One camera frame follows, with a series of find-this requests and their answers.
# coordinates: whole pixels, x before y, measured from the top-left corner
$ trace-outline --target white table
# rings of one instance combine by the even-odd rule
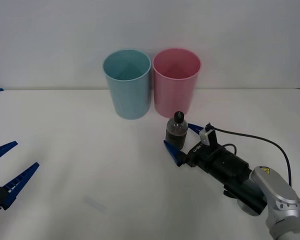
[[[300,90],[197,90],[189,123],[269,138],[286,151],[300,197]],[[7,211],[0,240],[270,240],[261,216],[245,214],[199,168],[178,168],[163,139],[167,119],[153,106],[141,119],[116,115],[108,90],[0,93],[0,186],[40,167]],[[269,143],[217,133],[250,167],[287,179]],[[199,142],[188,132],[184,151]]]

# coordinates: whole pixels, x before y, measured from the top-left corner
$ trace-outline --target dark bottle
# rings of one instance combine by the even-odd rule
[[[170,118],[165,131],[165,140],[174,147],[181,150],[184,147],[188,124],[182,111],[177,111],[173,118]]]

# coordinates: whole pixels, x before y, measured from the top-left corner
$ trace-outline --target yellow warning label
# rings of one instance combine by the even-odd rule
[[[270,174],[270,168],[268,168],[268,167],[262,167],[261,169],[263,171],[265,171],[267,174]]]

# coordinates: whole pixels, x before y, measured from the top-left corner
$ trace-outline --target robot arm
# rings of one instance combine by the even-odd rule
[[[268,205],[265,221],[274,240],[300,240],[300,198],[275,170],[258,166],[251,179],[261,189]]]
[[[199,167],[213,176],[223,184],[223,194],[236,199],[247,214],[258,216],[268,205],[266,226],[274,240],[300,240],[300,199],[291,186],[269,167],[258,166],[252,171],[246,161],[218,143],[216,132],[210,124],[205,127],[188,126],[200,136],[200,142],[188,154],[164,141],[175,163],[179,167],[183,164]]]

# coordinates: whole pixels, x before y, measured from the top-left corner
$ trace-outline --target cable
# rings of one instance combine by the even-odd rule
[[[232,134],[232,135],[237,135],[237,136],[242,136],[242,137],[247,137],[247,138],[253,138],[253,139],[259,139],[259,140],[263,140],[263,141],[265,141],[267,143],[275,145],[283,153],[283,156],[284,156],[285,161],[286,161],[286,166],[288,168],[288,183],[289,183],[290,187],[292,187],[290,162],[289,162],[287,154],[282,149],[282,147],[280,147],[278,144],[276,144],[275,142],[270,141],[270,140],[268,140],[266,138],[260,137],[260,136],[254,136],[254,135],[249,135],[249,134],[244,134],[244,133],[238,133],[238,132],[233,132],[233,131],[226,131],[226,130],[222,130],[222,129],[216,128],[214,126],[210,126],[210,127],[211,127],[211,129],[213,129],[215,131],[218,131],[218,132],[221,132],[221,133]]]
[[[231,146],[231,147],[233,147],[234,148],[234,155],[237,155],[237,147],[236,147],[236,145],[234,145],[234,144],[232,144],[232,143],[228,143],[228,144],[225,144],[225,145],[222,145],[222,147],[228,147],[228,146]]]

